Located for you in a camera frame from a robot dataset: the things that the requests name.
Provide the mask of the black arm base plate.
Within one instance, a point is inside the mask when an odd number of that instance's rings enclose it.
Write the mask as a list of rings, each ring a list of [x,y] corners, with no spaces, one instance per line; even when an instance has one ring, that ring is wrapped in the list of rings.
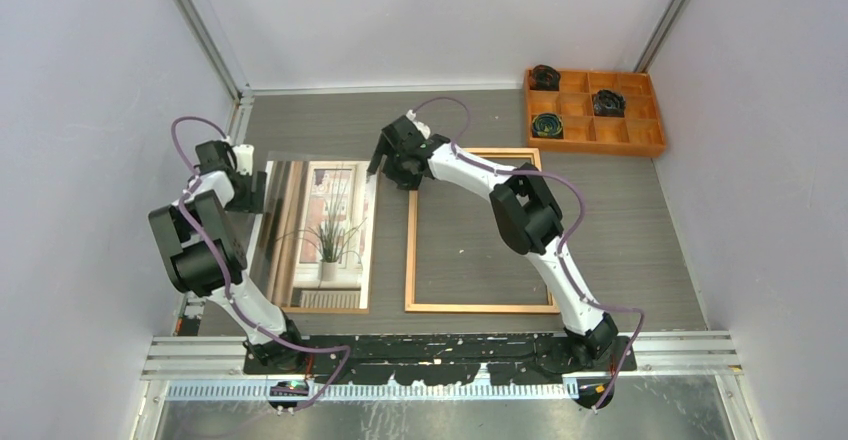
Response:
[[[564,334],[417,334],[314,335],[302,340],[303,351],[276,342],[245,349],[244,372],[252,375],[294,374],[334,385],[467,385],[488,374],[496,386],[555,384],[563,375],[613,369],[636,369],[633,355],[619,336],[600,359]]]

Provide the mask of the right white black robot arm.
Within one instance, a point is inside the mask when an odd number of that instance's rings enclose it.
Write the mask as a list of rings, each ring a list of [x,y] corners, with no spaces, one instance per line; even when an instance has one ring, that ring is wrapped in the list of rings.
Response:
[[[533,265],[559,307],[574,363],[591,371],[610,358],[618,328],[572,259],[548,174],[529,163],[511,167],[484,159],[408,116],[381,130],[368,172],[383,173],[401,190],[416,191],[430,178],[487,201],[503,243]]]

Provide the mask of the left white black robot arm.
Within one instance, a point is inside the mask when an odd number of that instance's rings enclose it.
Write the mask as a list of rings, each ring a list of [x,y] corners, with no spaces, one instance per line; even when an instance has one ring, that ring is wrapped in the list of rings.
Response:
[[[172,203],[153,210],[149,224],[166,273],[180,293],[222,308],[243,329],[247,353],[284,374],[307,358],[294,322],[260,291],[249,275],[246,250],[229,218],[257,214],[267,175],[254,172],[254,148],[213,140],[195,148],[198,162]]]

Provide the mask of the orange wooden picture frame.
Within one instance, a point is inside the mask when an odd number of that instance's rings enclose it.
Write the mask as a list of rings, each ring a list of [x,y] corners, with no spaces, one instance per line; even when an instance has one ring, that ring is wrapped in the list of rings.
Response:
[[[542,166],[541,154],[537,148],[529,147],[473,147],[468,152],[485,158],[496,159],[523,159],[529,161],[535,167]],[[428,314],[529,314],[529,315],[554,315],[560,310],[550,292],[546,294],[546,303],[539,305],[522,304],[437,304],[420,303],[416,300],[416,273],[417,273],[417,231],[418,231],[418,205],[419,195],[417,191],[409,192],[409,208],[407,220],[407,245],[405,260],[405,290],[404,309],[406,313],[428,313]]]

